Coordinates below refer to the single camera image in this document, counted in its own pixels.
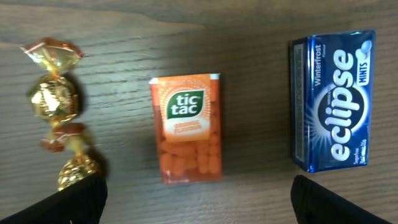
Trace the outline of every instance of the wood grain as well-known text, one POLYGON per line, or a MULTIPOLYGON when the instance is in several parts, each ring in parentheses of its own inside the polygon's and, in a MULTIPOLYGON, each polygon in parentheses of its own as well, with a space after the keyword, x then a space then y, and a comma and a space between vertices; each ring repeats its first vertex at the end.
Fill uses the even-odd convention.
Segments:
POLYGON ((295 223, 289 191, 303 174, 289 159, 287 43, 309 34, 377 30, 370 163, 306 174, 398 222, 398 2, 0 0, 0 218, 56 191, 71 152, 38 147, 48 126, 25 92, 41 71, 18 48, 42 36, 70 39, 89 57, 75 76, 109 162, 102 223, 295 223), (147 82, 223 76, 224 179, 164 186, 147 82))

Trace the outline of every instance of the tic tac logo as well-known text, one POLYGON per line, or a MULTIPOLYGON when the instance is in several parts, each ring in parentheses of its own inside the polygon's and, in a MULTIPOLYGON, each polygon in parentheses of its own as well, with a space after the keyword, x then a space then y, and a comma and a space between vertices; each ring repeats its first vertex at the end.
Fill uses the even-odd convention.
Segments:
POLYGON ((354 82, 350 72, 354 65, 353 55, 336 50, 333 62, 336 65, 333 84, 328 85, 315 100, 313 114, 317 114, 314 122, 317 133, 314 138, 320 142, 330 139, 333 158, 345 161, 351 150, 347 143, 368 114, 368 97, 365 90, 354 82))
POLYGON ((180 91, 167 102, 167 119, 190 118, 200 114, 203 108, 205 91, 180 91))

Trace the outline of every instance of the eclipse mints box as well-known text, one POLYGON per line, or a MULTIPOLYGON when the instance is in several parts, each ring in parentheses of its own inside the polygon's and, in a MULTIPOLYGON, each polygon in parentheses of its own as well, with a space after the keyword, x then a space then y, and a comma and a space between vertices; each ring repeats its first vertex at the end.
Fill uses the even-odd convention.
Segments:
POLYGON ((303 170, 368 163, 375 46, 373 30, 292 42, 293 158, 303 170))

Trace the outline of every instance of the side of blue box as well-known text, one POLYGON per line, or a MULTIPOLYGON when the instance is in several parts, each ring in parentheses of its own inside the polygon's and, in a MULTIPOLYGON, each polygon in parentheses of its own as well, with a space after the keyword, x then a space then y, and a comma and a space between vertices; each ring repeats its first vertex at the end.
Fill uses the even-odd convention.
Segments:
POLYGON ((375 46, 373 30, 292 42, 293 158, 303 170, 368 163, 375 46))

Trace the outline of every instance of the gold wrapped candy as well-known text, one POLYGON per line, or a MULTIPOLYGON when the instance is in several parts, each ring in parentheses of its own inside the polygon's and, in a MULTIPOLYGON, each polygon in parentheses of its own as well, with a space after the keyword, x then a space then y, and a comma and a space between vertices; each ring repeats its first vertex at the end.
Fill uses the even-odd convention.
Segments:
POLYGON ((85 154, 85 147, 94 144, 90 130, 81 123, 68 123, 79 115, 81 99, 76 92, 77 86, 63 74, 78 63, 83 52, 71 43, 52 38, 44 38, 21 49, 49 72, 28 92, 35 115, 52 127, 41 145, 51 152, 62 152, 67 147, 76 153, 60 172, 58 189, 62 190, 98 171, 97 163, 85 154))

